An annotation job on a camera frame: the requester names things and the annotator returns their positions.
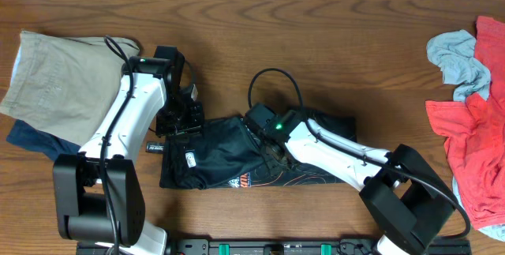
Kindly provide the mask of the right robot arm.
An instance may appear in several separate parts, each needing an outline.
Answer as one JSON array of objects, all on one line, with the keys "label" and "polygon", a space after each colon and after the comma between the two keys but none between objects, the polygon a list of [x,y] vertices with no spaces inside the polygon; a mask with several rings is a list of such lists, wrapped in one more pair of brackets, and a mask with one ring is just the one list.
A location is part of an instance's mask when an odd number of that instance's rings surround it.
[{"label": "right robot arm", "polygon": [[312,165],[355,188],[383,232],[380,254],[427,253],[455,211],[449,188],[409,146],[370,148],[300,111],[280,116],[261,103],[246,112],[245,124],[275,159]]}]

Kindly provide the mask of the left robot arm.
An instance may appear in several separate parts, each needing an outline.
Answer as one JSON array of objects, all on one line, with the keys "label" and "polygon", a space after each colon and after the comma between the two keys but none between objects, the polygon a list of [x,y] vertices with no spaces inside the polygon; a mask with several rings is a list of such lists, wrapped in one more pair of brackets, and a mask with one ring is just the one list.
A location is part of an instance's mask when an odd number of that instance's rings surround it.
[{"label": "left robot arm", "polygon": [[169,254],[168,233],[145,218],[135,170],[150,126],[174,139],[201,132],[204,113],[194,84],[181,87],[184,55],[159,46],[151,58],[132,56],[115,101],[90,140],[54,162],[58,232],[106,254]]}]

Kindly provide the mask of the black printed cycling jersey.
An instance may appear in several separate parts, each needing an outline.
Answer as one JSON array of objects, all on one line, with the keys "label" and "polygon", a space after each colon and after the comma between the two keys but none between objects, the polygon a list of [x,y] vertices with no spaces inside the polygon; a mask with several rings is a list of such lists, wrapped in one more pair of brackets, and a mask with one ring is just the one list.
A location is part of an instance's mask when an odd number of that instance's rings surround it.
[{"label": "black printed cycling jersey", "polygon": [[240,115],[211,119],[191,137],[150,141],[163,156],[159,186],[168,189],[252,188],[334,184],[342,180],[310,164],[277,160]]}]

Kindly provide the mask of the light blue grey shirt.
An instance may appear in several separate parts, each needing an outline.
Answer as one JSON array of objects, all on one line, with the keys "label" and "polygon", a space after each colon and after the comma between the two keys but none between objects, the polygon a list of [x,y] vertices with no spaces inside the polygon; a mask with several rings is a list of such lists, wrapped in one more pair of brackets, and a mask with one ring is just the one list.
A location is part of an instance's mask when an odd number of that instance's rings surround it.
[{"label": "light blue grey shirt", "polygon": [[491,73],[474,57],[476,44],[466,30],[445,32],[427,42],[428,60],[440,69],[444,84],[455,85],[455,102],[465,102],[474,93],[485,101],[490,96]]}]

